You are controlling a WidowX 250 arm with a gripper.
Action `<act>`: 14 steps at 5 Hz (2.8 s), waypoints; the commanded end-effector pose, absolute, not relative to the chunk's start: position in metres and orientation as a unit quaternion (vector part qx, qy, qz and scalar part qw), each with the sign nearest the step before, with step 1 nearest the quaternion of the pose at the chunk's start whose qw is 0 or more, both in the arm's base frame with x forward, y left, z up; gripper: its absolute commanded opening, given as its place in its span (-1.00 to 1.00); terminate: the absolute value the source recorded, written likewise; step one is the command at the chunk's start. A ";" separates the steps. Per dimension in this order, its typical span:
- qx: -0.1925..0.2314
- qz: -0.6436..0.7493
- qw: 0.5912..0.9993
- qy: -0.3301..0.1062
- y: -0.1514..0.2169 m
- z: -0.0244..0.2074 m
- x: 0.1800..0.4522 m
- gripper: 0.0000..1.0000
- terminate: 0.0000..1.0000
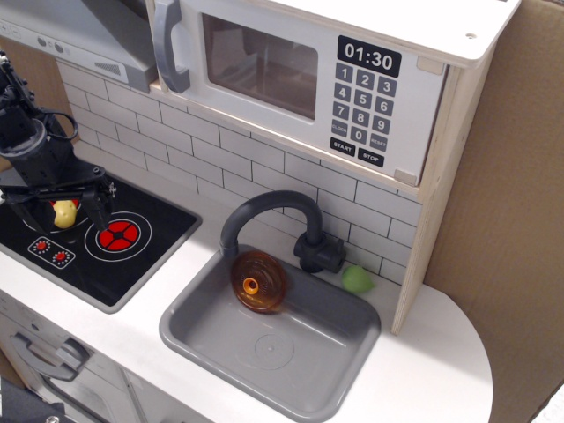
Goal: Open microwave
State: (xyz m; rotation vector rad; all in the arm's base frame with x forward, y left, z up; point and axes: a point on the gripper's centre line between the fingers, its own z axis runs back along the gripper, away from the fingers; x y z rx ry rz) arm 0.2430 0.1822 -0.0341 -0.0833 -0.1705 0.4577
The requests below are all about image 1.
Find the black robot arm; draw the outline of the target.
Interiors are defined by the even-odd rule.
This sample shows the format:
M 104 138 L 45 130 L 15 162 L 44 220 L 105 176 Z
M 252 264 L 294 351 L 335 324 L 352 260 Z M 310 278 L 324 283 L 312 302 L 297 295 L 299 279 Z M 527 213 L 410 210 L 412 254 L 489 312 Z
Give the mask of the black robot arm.
M 56 226 L 54 204 L 77 200 L 99 231 L 108 229 L 115 185 L 103 167 L 79 159 L 72 140 L 74 118 L 41 108 L 5 53 L 1 54 L 1 157 L 12 168 L 1 173 L 1 198 L 32 229 Z

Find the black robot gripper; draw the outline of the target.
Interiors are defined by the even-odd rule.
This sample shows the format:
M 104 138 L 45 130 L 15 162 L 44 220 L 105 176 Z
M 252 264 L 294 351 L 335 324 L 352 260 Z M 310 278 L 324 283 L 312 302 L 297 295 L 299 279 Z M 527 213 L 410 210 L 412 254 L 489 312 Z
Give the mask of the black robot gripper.
M 1 173 L 3 199 L 33 230 L 49 234 L 54 226 L 49 202 L 71 199 L 82 201 L 99 231 L 108 229 L 116 187 L 103 167 L 79 159 L 70 141 L 39 129 L 26 141 L 2 146 L 1 157 L 12 164 Z

